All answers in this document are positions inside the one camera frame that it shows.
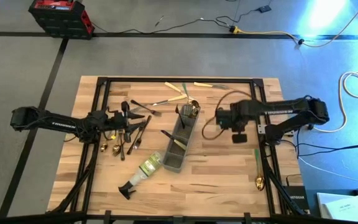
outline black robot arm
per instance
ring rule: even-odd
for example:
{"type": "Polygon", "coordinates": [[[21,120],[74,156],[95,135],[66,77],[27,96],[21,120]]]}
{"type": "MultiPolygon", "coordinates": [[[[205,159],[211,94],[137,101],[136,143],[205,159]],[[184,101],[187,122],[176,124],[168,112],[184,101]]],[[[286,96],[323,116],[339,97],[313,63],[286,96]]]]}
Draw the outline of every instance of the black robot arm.
{"type": "Polygon", "coordinates": [[[94,143],[101,132],[123,129],[125,141],[130,142],[131,133],[144,122],[129,124],[128,120],[144,116],[129,112],[129,105],[125,101],[121,103],[121,109],[122,112],[112,111],[114,114],[112,118],[108,118],[105,110],[99,110],[88,113],[85,118],[78,119],[33,106],[20,107],[12,112],[11,126],[16,131],[44,128],[71,133],[83,143],[94,143]]]}
{"type": "Polygon", "coordinates": [[[307,124],[324,124],[329,121],[325,102],[306,96],[296,100],[276,101],[263,103],[257,100],[241,100],[230,104],[230,110],[218,108],[215,111],[216,123],[222,129],[231,128],[234,142],[245,131],[245,125],[249,120],[263,114],[296,114],[294,117],[280,123],[270,124],[265,127],[266,141],[269,144],[278,144],[283,135],[289,131],[299,129],[307,124]]]}

